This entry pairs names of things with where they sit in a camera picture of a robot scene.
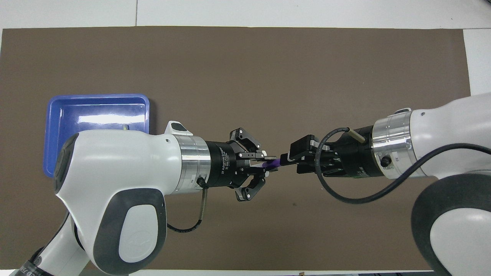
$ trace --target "purple object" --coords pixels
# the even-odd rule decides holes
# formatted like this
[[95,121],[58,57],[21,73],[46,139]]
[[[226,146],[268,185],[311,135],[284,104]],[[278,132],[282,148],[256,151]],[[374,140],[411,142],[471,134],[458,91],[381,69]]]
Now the purple object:
[[279,159],[275,159],[275,160],[271,160],[271,161],[267,161],[267,162],[262,163],[262,167],[265,167],[265,168],[277,168],[279,166],[281,166],[279,163]]
[[43,170],[53,177],[58,153],[73,134],[90,129],[148,133],[150,103],[143,94],[60,95],[48,103]]

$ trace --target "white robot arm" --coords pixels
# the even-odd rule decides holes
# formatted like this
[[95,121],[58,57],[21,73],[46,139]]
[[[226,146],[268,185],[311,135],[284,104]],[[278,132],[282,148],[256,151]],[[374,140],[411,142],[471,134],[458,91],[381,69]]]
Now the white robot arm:
[[[68,215],[54,238],[17,275],[75,276],[89,260],[112,275],[127,275],[150,263],[169,227],[164,196],[235,189],[251,200],[269,170],[261,144],[242,128],[228,142],[204,141],[170,121],[165,134],[128,130],[89,130],[69,138],[57,159],[55,194]],[[241,185],[253,176],[251,183]]]
[[[347,132],[326,143],[337,132]],[[431,110],[398,110],[373,126],[340,128],[322,141],[307,135],[281,156],[281,166],[317,173],[324,188],[346,203],[376,200],[407,177],[435,176],[416,200],[416,244],[439,275],[491,275],[491,93]],[[396,179],[379,193],[347,198],[325,177]]]

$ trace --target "black cable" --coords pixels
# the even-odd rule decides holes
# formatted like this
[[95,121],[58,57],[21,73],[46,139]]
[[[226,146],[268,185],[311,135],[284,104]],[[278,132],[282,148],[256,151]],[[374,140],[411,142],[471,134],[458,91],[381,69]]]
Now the black cable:
[[[203,186],[206,186],[205,180],[202,177],[199,177],[198,178],[197,183],[200,186],[202,186],[202,185]],[[196,230],[196,228],[198,228],[198,226],[203,221],[203,216],[204,216],[204,213],[205,213],[205,206],[206,206],[206,197],[207,197],[207,195],[208,195],[208,187],[204,187],[203,188],[203,195],[201,196],[201,211],[199,212],[199,219],[198,219],[198,222],[196,222],[196,224],[193,227],[188,228],[188,229],[179,229],[179,228],[176,228],[176,227],[170,225],[169,223],[167,223],[167,228],[169,228],[170,230],[172,230],[174,232],[177,232],[177,233],[189,233],[191,231]]]
[[191,228],[188,228],[188,229],[179,229],[179,228],[176,228],[172,225],[170,225],[169,223],[167,223],[167,228],[169,228],[170,230],[172,231],[175,231],[177,233],[189,233],[191,231],[194,231],[196,230],[196,228],[198,228],[198,226],[201,224],[201,220],[198,220],[198,222]]
[[419,167],[421,167],[424,163],[426,163],[426,161],[428,161],[429,159],[433,158],[434,156],[436,156],[442,152],[452,150],[452,149],[461,148],[461,149],[477,150],[477,151],[484,152],[484,153],[491,155],[491,149],[487,148],[487,147],[483,147],[483,146],[479,146],[479,145],[475,145],[475,144],[469,144],[469,143],[448,144],[448,145],[439,147],[437,149],[434,149],[431,152],[429,152],[428,154],[426,154],[425,156],[423,156],[421,159],[416,161],[412,166],[410,166],[403,174],[401,174],[401,176],[399,176],[399,178],[394,180],[392,183],[390,183],[387,187],[380,190],[378,193],[375,193],[373,195],[366,196],[366,197],[361,197],[361,198],[349,198],[349,197],[344,197],[344,196],[336,193],[331,187],[329,187],[329,185],[326,183],[326,181],[322,175],[321,162],[320,162],[322,147],[326,143],[326,141],[329,138],[331,138],[331,136],[333,136],[334,134],[336,134],[338,132],[348,132],[348,131],[349,131],[349,128],[338,128],[338,129],[335,129],[335,130],[329,132],[321,140],[321,142],[319,143],[319,147],[317,148],[317,151],[315,152],[315,174],[317,174],[319,181],[321,181],[322,186],[324,187],[324,189],[329,194],[331,194],[334,198],[336,198],[338,200],[341,200],[341,201],[346,202],[346,203],[351,203],[351,204],[368,203],[368,202],[375,201],[375,200],[387,195],[388,193],[393,191],[395,188],[397,188],[399,185],[401,185],[407,178],[409,178],[409,176],[411,176],[411,174],[413,174],[417,169],[419,169]]

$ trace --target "silver metal ring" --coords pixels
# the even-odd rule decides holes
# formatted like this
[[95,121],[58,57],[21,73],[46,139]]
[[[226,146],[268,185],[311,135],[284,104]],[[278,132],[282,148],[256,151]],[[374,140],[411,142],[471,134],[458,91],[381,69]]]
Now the silver metal ring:
[[192,193],[201,190],[197,180],[203,177],[208,181],[211,168],[211,157],[205,140],[198,136],[174,135],[181,148],[181,177],[176,193]]
[[[394,114],[373,125],[372,150],[375,162],[389,179],[398,178],[417,161],[409,128],[411,113],[412,111]],[[385,156],[390,157],[391,163],[382,167],[381,160]],[[411,175],[421,176],[426,174],[420,168]]]

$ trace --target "plastic tray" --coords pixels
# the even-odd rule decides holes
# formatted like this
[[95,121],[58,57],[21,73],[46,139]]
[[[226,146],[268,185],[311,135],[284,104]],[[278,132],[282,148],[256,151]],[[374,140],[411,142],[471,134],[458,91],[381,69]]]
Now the plastic tray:
[[73,134],[90,129],[148,133],[150,103],[143,94],[61,95],[48,103],[44,138],[44,173],[53,177],[58,153]]

